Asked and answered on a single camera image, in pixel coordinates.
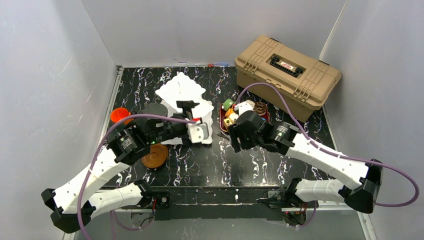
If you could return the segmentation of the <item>white three-tier cake stand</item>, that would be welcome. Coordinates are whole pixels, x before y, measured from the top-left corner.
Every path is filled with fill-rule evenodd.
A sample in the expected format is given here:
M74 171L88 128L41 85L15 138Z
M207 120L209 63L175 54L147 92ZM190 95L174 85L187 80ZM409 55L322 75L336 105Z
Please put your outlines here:
M167 108L168 117L181 114L188 121L196 124L187 124L188 137L175 137L163 141L164 145L182 145L186 141L194 144L210 145L213 142L213 119L214 106L211 101L203 99L202 94L206 89L201 87L193 79L178 72L171 80L155 91L160 97L161 104Z

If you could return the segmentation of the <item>yellow layered cake piece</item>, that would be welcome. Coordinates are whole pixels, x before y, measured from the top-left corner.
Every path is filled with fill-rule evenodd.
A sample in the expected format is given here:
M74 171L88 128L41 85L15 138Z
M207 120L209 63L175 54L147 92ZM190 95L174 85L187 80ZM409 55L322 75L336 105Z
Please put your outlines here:
M232 125L233 123L228 119L228 118L225 118L224 120L223 120L223 126L224 126L224 128L226 129L226 130L228 130L228 128Z

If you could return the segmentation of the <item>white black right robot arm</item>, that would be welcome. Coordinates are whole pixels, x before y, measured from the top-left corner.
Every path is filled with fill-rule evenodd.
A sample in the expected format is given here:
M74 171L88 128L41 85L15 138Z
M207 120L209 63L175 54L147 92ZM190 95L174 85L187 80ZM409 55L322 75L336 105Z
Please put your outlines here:
M270 124L256 112L244 112L228 127L236 153L261 147L271 153L294 158L332 176L330 180L293 179L285 200L345 203L355 211L371 214L382 184L382 163L348 159L346 155L307 139L287 122Z

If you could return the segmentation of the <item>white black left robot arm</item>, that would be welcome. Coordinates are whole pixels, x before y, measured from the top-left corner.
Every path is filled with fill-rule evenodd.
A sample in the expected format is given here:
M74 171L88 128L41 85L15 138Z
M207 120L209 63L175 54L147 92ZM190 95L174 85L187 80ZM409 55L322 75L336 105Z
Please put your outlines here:
M41 198L52 211L53 225L67 234L84 231L103 213L127 206L154 209L162 197L168 198L167 193L155 193L145 180L109 190L102 187L149 155L153 145L174 138L199 144L208 136L206 124L193 116L196 102L178 100L176 105L182 111L172 116L164 105L151 104L139 114L121 118L106 132L85 169L61 187L45 189Z

